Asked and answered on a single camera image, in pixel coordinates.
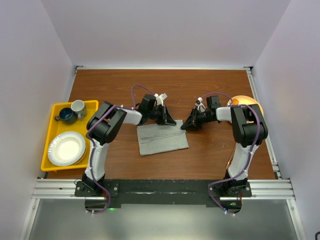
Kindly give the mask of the copper metal spoon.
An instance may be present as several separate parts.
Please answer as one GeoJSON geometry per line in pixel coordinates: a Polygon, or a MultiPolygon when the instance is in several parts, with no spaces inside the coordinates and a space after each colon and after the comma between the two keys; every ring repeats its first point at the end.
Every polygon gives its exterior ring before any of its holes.
{"type": "Polygon", "coordinates": [[[234,148],[233,148],[233,150],[231,152],[231,155],[230,155],[230,157],[228,159],[228,162],[227,162],[226,167],[225,167],[226,170],[229,168],[229,166],[231,165],[231,163],[233,161],[233,157],[234,157],[235,151],[236,151],[236,146],[234,146],[234,148]]]}

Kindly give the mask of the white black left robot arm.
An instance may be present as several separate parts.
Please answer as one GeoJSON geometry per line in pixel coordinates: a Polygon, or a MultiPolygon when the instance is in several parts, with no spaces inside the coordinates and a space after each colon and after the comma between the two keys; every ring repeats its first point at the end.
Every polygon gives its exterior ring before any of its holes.
{"type": "Polygon", "coordinates": [[[166,98],[166,93],[145,94],[142,101],[132,108],[117,106],[108,101],[98,108],[86,125],[90,152],[81,180],[88,193],[99,196],[105,191],[103,186],[108,148],[123,124],[141,126],[148,120],[155,120],[160,126],[177,124],[164,103],[166,98]]]}

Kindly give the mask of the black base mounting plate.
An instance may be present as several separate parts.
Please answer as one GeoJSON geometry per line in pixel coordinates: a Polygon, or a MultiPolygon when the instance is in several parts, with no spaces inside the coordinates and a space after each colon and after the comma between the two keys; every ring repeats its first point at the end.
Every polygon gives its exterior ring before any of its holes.
{"type": "Polygon", "coordinates": [[[94,182],[75,181],[76,197],[85,197],[85,207],[102,209],[108,200],[110,208],[123,205],[205,205],[212,208],[219,204],[227,210],[239,210],[241,199],[252,196],[247,180],[191,179],[105,179],[99,182],[106,195],[94,182]]]}

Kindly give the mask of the orange divided plate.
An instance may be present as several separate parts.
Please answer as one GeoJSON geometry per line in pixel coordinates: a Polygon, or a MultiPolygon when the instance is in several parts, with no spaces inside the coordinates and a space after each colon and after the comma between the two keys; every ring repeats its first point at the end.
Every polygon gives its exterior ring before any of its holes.
{"type": "Polygon", "coordinates": [[[229,100],[227,102],[227,106],[228,105],[253,105],[253,104],[257,104],[259,106],[259,109],[262,113],[262,115],[264,115],[264,110],[262,108],[262,106],[260,105],[260,103],[255,100],[254,98],[250,97],[250,96],[246,96],[246,95],[237,95],[232,97],[232,100],[229,100]]]}

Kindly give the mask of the yellow plastic tray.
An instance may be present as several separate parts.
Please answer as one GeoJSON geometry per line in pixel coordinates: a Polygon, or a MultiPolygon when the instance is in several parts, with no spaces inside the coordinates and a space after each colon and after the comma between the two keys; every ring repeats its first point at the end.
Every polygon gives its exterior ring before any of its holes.
{"type": "Polygon", "coordinates": [[[93,114],[98,110],[99,102],[97,100],[86,100],[84,101],[85,107],[87,109],[87,116],[84,117],[84,119],[78,119],[73,124],[64,124],[62,121],[56,121],[54,119],[55,116],[59,114],[59,112],[63,108],[70,108],[71,102],[63,102],[63,103],[56,103],[53,105],[51,110],[51,116],[50,121],[48,125],[48,131],[43,151],[43,157],[41,161],[41,170],[44,172],[56,172],[61,170],[71,170],[71,169],[83,169],[86,168],[89,162],[89,152],[90,152],[90,141],[87,138],[85,139],[85,142],[87,144],[87,152],[85,155],[85,159],[81,162],[79,165],[69,165],[69,166],[56,166],[52,164],[49,161],[48,158],[48,147],[51,143],[51,141],[58,136],[59,134],[67,131],[75,131],[77,133],[80,133],[83,137],[86,137],[87,133],[87,122],[89,119],[93,116],[93,114]]]}

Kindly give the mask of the grey cloth napkin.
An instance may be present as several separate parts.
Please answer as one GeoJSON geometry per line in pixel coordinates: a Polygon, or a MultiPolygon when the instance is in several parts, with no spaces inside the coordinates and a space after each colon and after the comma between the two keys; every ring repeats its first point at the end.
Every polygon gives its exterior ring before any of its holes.
{"type": "Polygon", "coordinates": [[[137,139],[141,156],[189,148],[186,131],[181,129],[183,121],[176,125],[148,124],[137,127],[137,139]]]}

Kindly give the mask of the dark blue ceramic cup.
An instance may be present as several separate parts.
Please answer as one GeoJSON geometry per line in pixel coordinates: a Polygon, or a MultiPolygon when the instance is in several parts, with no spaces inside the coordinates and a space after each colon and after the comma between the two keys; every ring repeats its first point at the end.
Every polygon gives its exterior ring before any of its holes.
{"type": "Polygon", "coordinates": [[[72,125],[76,122],[77,115],[71,108],[65,107],[54,117],[54,120],[57,122],[62,121],[66,125],[72,125]]]}

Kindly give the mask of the white ceramic plate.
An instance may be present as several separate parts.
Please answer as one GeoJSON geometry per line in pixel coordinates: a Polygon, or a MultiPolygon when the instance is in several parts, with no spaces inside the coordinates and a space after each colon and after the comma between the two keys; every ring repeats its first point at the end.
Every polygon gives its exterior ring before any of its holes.
{"type": "Polygon", "coordinates": [[[65,131],[51,141],[47,156],[52,164],[66,167],[77,163],[85,152],[85,138],[76,131],[65,131]]]}

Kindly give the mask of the grey ceramic mug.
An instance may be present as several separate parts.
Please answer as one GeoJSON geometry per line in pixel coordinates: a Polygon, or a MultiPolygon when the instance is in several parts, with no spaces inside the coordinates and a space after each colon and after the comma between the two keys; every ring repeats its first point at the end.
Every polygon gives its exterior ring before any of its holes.
{"type": "Polygon", "coordinates": [[[87,116],[87,109],[85,102],[82,100],[75,100],[71,104],[71,110],[77,115],[79,119],[83,119],[87,116]]]}

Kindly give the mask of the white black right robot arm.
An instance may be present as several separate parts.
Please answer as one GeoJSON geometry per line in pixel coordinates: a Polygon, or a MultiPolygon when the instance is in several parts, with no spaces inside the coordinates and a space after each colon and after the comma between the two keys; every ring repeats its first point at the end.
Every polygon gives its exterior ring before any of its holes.
{"type": "Polygon", "coordinates": [[[233,197],[246,188],[248,170],[253,156],[268,136],[268,128],[258,104],[233,104],[222,106],[217,95],[206,97],[206,107],[199,97],[181,130],[200,130],[210,122],[230,122],[235,140],[232,161],[222,180],[209,187],[221,196],[233,197]]]}

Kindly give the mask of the aluminium front frame rail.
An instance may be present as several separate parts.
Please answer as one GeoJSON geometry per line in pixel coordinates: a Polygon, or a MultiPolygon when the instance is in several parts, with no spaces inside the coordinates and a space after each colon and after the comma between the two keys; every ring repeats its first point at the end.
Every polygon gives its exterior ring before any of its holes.
{"type": "MultiPolygon", "coordinates": [[[[208,194],[209,180],[155,180],[114,179],[107,181],[107,189],[113,198],[120,194],[208,194]]],[[[31,197],[33,199],[88,199],[102,200],[101,194],[93,194],[80,187],[78,179],[38,179],[31,197]]],[[[242,197],[257,200],[294,200],[295,193],[290,180],[249,180],[241,193],[226,195],[226,199],[242,197]]]]}

